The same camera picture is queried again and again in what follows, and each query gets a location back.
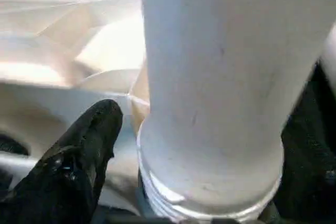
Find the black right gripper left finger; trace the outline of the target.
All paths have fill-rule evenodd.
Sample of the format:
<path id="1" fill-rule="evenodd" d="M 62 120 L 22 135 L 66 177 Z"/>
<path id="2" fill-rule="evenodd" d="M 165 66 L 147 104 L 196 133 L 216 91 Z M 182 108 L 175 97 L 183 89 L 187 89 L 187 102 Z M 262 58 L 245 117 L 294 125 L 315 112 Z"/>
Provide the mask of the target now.
<path id="1" fill-rule="evenodd" d="M 1 223 L 89 223 L 122 122 L 114 100 L 88 108 L 1 199 Z"/>

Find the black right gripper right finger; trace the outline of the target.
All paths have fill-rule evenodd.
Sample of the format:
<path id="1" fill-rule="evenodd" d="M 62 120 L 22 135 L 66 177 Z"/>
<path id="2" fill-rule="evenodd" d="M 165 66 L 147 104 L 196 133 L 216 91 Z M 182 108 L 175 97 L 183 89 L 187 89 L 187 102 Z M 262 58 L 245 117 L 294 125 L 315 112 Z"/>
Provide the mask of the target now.
<path id="1" fill-rule="evenodd" d="M 282 132 L 284 165 L 275 205 L 284 219 L 335 223 L 335 156 L 315 100 L 300 100 Z"/>

